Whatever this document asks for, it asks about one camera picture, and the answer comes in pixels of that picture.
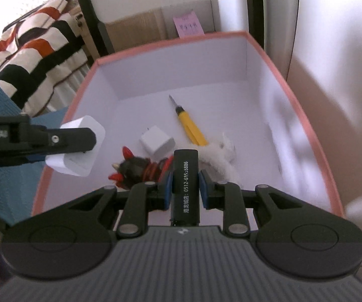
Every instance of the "red and black toy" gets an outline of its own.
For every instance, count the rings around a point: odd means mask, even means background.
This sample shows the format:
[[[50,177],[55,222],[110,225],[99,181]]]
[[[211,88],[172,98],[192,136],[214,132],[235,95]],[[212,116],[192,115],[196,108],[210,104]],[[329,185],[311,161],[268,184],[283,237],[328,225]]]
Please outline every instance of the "red and black toy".
[[[158,182],[162,174],[164,174],[171,166],[173,156],[164,158],[159,162],[151,162],[149,158],[135,157],[129,148],[122,148],[124,161],[114,166],[117,173],[113,173],[108,177],[110,180],[116,181],[117,187],[130,190],[133,185],[144,181]]]

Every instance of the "pink sticky note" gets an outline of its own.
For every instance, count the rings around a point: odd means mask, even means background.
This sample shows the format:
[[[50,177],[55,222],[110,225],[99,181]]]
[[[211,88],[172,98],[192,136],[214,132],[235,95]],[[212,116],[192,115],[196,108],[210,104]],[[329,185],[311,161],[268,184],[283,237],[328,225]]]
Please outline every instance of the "pink sticky note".
[[[195,11],[189,14],[184,14],[180,17],[173,17],[175,28],[177,29],[179,37],[191,35],[205,35]]]

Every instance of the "striped bedding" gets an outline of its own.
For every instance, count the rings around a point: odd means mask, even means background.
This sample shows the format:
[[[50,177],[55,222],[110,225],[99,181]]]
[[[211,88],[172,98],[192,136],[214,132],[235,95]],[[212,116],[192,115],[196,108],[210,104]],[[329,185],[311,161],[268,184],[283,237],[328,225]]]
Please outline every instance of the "striped bedding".
[[[50,0],[7,29],[0,39],[0,88],[31,116],[53,88],[87,61],[76,21],[63,13],[69,0]]]

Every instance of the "yellow screwdriver handle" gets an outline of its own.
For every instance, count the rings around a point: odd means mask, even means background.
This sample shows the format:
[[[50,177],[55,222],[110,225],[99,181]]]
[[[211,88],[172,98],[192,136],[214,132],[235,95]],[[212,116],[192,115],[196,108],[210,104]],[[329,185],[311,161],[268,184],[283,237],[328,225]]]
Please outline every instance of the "yellow screwdriver handle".
[[[178,115],[178,118],[185,129],[186,135],[188,135],[193,144],[200,146],[208,145],[204,135],[201,133],[198,126],[195,125],[186,111],[182,111]]]

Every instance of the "white power adapter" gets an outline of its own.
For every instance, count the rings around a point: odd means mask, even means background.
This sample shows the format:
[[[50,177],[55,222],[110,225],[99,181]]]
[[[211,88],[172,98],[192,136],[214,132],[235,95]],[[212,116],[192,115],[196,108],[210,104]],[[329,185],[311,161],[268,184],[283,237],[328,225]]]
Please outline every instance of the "white power adapter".
[[[52,169],[60,173],[66,173],[74,176],[86,177],[90,174],[94,162],[97,158],[98,151],[105,138],[105,129],[94,118],[84,116],[63,124],[61,128],[89,128],[96,138],[96,144],[93,150],[87,152],[63,153],[47,155],[45,162]]]
[[[140,137],[140,142],[147,153],[156,160],[165,157],[175,147],[174,139],[155,125]]]

